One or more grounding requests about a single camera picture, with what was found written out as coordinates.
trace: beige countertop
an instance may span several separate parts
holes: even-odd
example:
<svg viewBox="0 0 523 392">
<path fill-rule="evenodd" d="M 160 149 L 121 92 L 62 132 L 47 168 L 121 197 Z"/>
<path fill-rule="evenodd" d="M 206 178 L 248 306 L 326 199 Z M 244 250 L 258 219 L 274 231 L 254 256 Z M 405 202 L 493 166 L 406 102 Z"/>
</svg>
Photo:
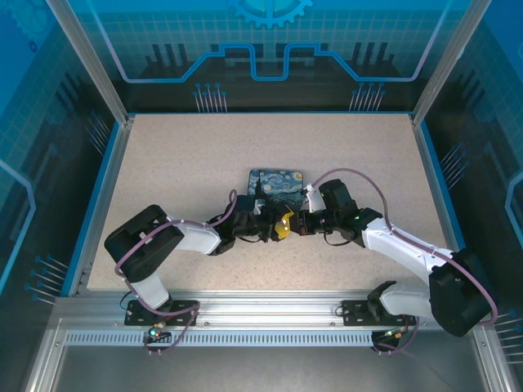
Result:
<svg viewBox="0 0 523 392">
<path fill-rule="evenodd" d="M 366 173 L 386 195 L 395 225 L 445 245 L 407 114 L 140 114 L 87 288 L 125 289 L 103 241 L 150 204 L 172 216 L 205 221 L 224 211 L 231 189 L 247 192 L 253 168 L 299 170 L 307 184 L 335 167 Z M 382 212 L 364 180 L 348 173 L 331 178 L 346 183 L 359 207 Z M 321 235 L 296 234 L 280 243 L 237 241 L 218 257 L 173 252 L 159 274 L 171 289 L 372 289 L 390 279 L 421 284 L 368 249 L 330 247 Z"/>
</svg>

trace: yellow object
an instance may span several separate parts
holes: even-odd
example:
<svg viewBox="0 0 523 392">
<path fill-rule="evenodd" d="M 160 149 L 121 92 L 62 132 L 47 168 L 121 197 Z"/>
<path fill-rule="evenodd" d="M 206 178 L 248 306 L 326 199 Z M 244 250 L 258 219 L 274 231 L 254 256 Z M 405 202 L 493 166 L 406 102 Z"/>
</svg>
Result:
<svg viewBox="0 0 523 392">
<path fill-rule="evenodd" d="M 285 215 L 282 216 L 280 222 L 276 223 L 275 232 L 278 234 L 278 239 L 287 238 L 288 234 L 291 232 L 291 229 L 288 226 L 288 220 L 293 215 L 294 215 L 294 212 L 289 211 Z"/>
</svg>

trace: gear logo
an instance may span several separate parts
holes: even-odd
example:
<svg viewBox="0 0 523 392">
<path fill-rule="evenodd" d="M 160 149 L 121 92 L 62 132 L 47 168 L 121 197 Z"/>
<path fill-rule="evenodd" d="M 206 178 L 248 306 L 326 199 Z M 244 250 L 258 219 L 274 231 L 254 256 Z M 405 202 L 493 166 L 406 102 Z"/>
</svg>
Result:
<svg viewBox="0 0 523 392">
<path fill-rule="evenodd" d="M 229 0 L 229 5 L 246 23 L 272 29 L 274 25 L 284 27 L 285 22 L 294 23 L 295 16 L 303 16 L 305 7 L 312 6 L 312 0 Z"/>
<path fill-rule="evenodd" d="M 44 0 L 0 0 L 0 12 L 10 11 L 18 27 L 34 40 L 47 26 L 48 8 Z"/>
</svg>

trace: speckled tabletop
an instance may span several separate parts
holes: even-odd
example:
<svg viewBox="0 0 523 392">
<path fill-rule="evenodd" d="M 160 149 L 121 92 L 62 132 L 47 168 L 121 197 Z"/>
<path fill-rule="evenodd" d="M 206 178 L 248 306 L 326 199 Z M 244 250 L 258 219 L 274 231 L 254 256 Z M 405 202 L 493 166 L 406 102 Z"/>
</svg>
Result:
<svg viewBox="0 0 523 392">
<path fill-rule="evenodd" d="M 246 193 L 248 174 L 259 167 L 299 170 L 306 184 L 335 167 L 361 170 L 382 188 L 393 223 L 445 245 L 407 114 L 141 114 L 87 287 L 125 289 L 103 240 L 143 208 L 158 204 L 172 216 L 205 221 L 224 211 L 231 189 Z M 339 178 L 360 207 L 382 211 L 364 180 L 348 173 Z M 332 242 L 340 239 L 335 235 Z M 368 249 L 330 247 L 321 235 L 296 234 L 281 243 L 238 241 L 218 257 L 173 252 L 159 274 L 171 289 L 372 289 L 390 279 L 421 284 Z"/>
</svg>

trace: black bracket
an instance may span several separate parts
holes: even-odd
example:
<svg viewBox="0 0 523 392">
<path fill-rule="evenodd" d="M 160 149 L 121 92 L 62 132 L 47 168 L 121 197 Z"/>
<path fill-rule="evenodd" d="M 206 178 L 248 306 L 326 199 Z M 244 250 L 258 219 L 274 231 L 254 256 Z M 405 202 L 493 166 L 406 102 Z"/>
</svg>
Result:
<svg viewBox="0 0 523 392">
<path fill-rule="evenodd" d="M 342 301 L 342 314 L 339 315 L 343 317 L 345 327 L 403 327 L 405 322 L 409 327 L 416 325 L 414 316 L 382 314 L 380 321 L 377 321 L 369 310 L 367 300 Z"/>
<path fill-rule="evenodd" d="M 197 301 L 172 301 L 170 309 L 162 309 L 163 312 L 177 312 L 179 310 L 188 309 L 191 306 L 197 305 Z M 176 317 L 167 320 L 168 327 L 184 327 L 189 322 L 193 312 L 186 312 Z M 195 317 L 190 326 L 196 325 Z M 149 312 L 144 308 L 139 301 L 129 301 L 127 304 L 127 314 L 125 315 L 124 324 L 133 327 L 150 327 L 160 321 L 164 321 L 165 316 L 158 316 Z"/>
</svg>

